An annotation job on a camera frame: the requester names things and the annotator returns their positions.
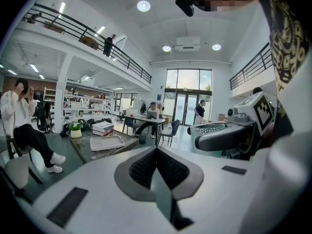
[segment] white jacket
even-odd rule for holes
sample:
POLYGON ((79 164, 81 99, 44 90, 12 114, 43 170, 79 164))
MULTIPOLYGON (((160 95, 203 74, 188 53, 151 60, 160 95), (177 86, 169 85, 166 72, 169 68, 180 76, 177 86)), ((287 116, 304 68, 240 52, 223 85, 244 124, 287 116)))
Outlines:
MULTIPOLYGON (((18 100, 19 96, 13 91, 8 91, 1 97, 0 107, 2 121, 6 134, 10 136, 13 136, 13 130, 15 126, 15 108, 18 100)), ((30 100, 28 104, 27 101, 23 98, 21 103, 27 117, 26 122, 30 123, 31 116, 35 113, 37 102, 35 100, 30 100)))

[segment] railing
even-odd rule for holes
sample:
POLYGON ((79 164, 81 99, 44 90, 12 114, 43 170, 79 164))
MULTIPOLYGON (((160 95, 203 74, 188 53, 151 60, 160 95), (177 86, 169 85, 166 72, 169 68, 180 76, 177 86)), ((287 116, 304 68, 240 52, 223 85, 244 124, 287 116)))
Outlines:
POLYGON ((83 23, 63 14, 57 10, 51 9, 41 4, 35 3, 35 5, 28 11, 24 16, 25 19, 30 18, 32 15, 41 13, 40 17, 33 19, 33 21, 43 23, 44 27, 53 29, 62 34, 69 34, 77 38, 80 42, 86 42, 86 39, 83 37, 91 38, 93 41, 89 43, 94 49, 104 50, 112 47, 110 52, 110 58, 115 61, 119 61, 127 69, 135 72, 140 78, 146 80, 151 84, 152 76, 147 73, 140 65, 138 65, 133 59, 131 59, 125 52, 119 49, 114 44, 107 41, 106 38, 99 35, 96 31, 84 25, 83 23))
POLYGON ((259 75, 272 65, 270 45, 267 43, 241 71, 230 79, 231 90, 259 75))

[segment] white sneaker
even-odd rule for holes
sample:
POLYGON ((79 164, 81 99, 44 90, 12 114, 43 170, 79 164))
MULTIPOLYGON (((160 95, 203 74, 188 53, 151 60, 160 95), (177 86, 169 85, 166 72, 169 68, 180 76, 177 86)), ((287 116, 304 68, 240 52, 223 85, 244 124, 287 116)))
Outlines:
POLYGON ((57 153, 54 152, 54 153, 52 154, 51 159, 50 159, 50 163, 51 163, 52 165, 54 165, 54 164, 60 165, 60 164, 63 164, 63 163, 64 163, 65 159, 66 159, 65 156, 59 155, 59 154, 57 154, 57 153))
POLYGON ((52 167, 47 168, 47 171, 48 171, 48 173, 57 173, 57 174, 59 174, 59 173, 61 173, 63 171, 63 168, 54 165, 52 167))

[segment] ceiling light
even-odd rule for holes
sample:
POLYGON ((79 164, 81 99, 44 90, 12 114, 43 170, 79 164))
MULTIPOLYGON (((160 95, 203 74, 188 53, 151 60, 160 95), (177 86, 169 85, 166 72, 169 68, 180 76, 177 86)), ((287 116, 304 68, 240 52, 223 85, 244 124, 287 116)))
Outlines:
POLYGON ((59 9, 59 12, 60 12, 60 13, 63 13, 63 10, 64 10, 64 8, 65 8, 65 5, 66 5, 66 3, 62 2, 61 6, 60 6, 60 9, 59 9))
POLYGON ((213 50, 220 50, 221 49, 221 45, 220 44, 214 44, 213 45, 213 50))
POLYGON ((162 49, 165 52, 169 52, 171 50, 171 47, 170 46, 163 46, 162 49))
POLYGON ((15 74, 12 70, 8 70, 10 73, 12 73, 13 75, 17 75, 17 74, 15 74))
POLYGON ((140 1, 137 3, 137 8, 139 11, 146 12, 146 11, 150 10, 151 5, 148 1, 140 1))
POLYGON ((105 29, 104 26, 100 27, 100 29, 97 31, 97 33, 100 34, 104 29, 105 29))
POLYGON ((33 68, 33 70, 34 70, 35 72, 37 72, 37 73, 39 72, 38 69, 36 68, 36 66, 35 66, 34 64, 30 64, 30 66, 33 68))

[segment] tray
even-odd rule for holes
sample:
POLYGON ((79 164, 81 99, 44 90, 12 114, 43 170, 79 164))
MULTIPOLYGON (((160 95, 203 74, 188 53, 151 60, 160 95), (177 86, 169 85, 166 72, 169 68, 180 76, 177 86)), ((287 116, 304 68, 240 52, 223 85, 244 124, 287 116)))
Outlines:
POLYGON ((125 142, 119 136, 95 137, 90 139, 91 151, 97 152, 123 147, 125 142))

